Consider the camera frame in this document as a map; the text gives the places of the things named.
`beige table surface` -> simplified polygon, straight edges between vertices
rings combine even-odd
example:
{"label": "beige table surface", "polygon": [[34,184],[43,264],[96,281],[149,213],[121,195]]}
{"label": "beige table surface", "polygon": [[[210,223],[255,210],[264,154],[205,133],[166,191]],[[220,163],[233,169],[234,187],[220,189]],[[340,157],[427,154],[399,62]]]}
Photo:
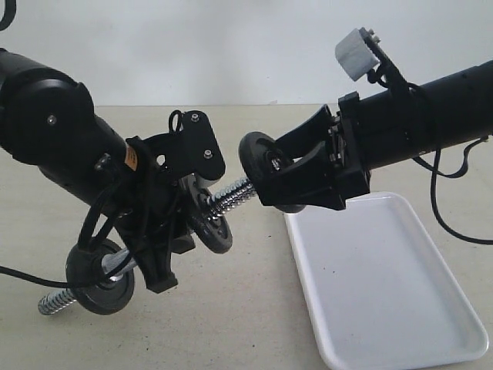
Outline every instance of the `beige table surface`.
{"label": "beige table surface", "polygon": [[[174,108],[106,107],[97,112],[124,137],[148,137],[167,130]],[[261,130],[277,136],[318,106],[201,109],[209,115],[226,158],[226,176],[216,190],[243,175],[236,151],[245,133]],[[492,153],[493,146],[483,144],[471,155],[469,176],[438,185],[446,220],[478,237],[493,238]],[[443,157],[443,170],[453,170],[461,161],[461,148],[446,150]],[[1,264],[64,279],[65,259],[87,206],[5,152],[0,153],[0,169]],[[393,191],[411,202],[492,333],[493,247],[463,243],[438,226],[431,213],[429,177],[408,161],[374,171],[372,190]],[[36,305],[51,289],[0,276],[0,368],[326,368],[282,214],[252,200],[227,219],[234,238],[228,254],[215,255],[198,243],[194,251],[173,256],[179,285],[162,294],[147,291],[137,272],[133,299],[112,316],[97,316],[74,304],[59,315],[42,317]],[[491,369],[493,355],[444,368]]]}

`sticker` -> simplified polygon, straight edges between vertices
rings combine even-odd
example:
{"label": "sticker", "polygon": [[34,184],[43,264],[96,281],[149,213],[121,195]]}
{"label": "sticker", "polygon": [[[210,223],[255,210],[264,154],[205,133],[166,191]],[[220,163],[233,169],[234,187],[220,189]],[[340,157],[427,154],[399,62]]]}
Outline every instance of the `sticker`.
{"label": "sticker", "polygon": [[137,171],[137,153],[129,144],[126,144],[125,164],[132,170]]}

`white tray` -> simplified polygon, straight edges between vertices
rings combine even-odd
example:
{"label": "white tray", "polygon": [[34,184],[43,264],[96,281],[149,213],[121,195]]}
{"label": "white tray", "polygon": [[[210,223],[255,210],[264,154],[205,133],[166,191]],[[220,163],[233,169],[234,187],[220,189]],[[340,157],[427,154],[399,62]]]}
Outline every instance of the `white tray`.
{"label": "white tray", "polygon": [[483,324],[403,197],[373,193],[286,221],[329,368],[425,368],[488,350]]}

